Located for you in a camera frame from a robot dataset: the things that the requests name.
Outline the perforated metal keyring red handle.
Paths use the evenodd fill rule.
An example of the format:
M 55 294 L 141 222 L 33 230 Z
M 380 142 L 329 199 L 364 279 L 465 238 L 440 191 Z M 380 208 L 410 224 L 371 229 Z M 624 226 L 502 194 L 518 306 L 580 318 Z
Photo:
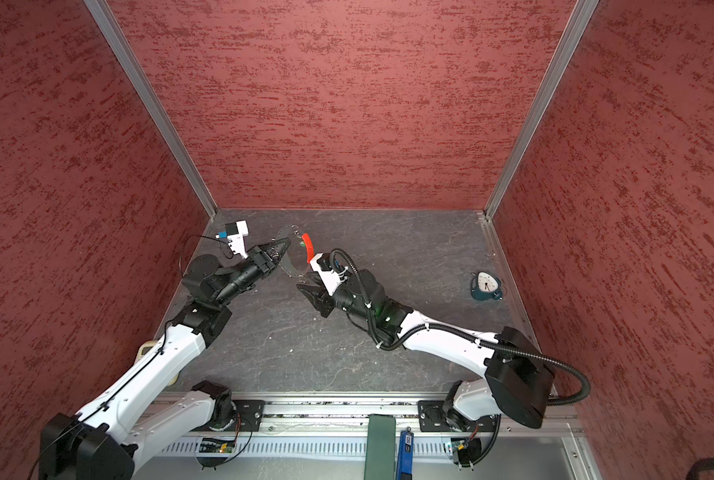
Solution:
M 284 237 L 291 240 L 291 245 L 280 266 L 289 277 L 296 280 L 303 279 L 309 272 L 309 262 L 315 255 L 311 237 L 295 224 L 287 225 L 278 232 L 278 239 Z M 306 247 L 300 245 L 301 241 L 306 243 Z

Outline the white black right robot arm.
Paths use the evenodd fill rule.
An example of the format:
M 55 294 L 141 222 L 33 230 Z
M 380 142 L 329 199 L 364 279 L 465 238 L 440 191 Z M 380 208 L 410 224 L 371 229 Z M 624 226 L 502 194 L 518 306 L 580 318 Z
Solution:
M 479 376 L 453 385 L 438 415 L 454 431 L 503 415 L 532 429 L 542 427 L 555 369 L 520 331 L 465 330 L 439 322 L 387 296 L 368 270 L 358 275 L 311 272 L 297 289 L 324 318 L 338 310 L 363 321 L 379 347 L 397 345 L 440 357 Z

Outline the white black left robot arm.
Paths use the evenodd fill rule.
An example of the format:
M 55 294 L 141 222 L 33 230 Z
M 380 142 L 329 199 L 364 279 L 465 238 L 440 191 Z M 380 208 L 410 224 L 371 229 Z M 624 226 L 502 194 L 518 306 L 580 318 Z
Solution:
M 194 258 L 181 282 L 189 301 L 162 337 L 114 384 L 75 414 L 55 415 L 40 435 L 29 475 L 37 479 L 130 479 L 175 440 L 200 426 L 238 427 L 230 389 L 202 381 L 174 406 L 141 419 L 170 381 L 221 334 L 237 296 L 252 290 L 282 263 L 281 238 L 251 247 L 224 266 L 212 254 Z

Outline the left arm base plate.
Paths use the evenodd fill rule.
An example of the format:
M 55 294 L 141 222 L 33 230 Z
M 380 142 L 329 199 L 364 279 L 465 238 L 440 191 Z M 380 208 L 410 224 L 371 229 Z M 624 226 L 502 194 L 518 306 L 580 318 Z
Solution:
M 217 401 L 207 427 L 216 432 L 257 432 L 265 406 L 263 400 Z

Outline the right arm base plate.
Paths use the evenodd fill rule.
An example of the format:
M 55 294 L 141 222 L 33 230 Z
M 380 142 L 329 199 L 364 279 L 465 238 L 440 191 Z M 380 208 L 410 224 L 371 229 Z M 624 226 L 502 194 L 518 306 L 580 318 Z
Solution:
M 495 418 L 484 416 L 470 420 L 455 410 L 450 402 L 442 400 L 421 400 L 417 403 L 420 429 L 422 432 L 493 432 Z

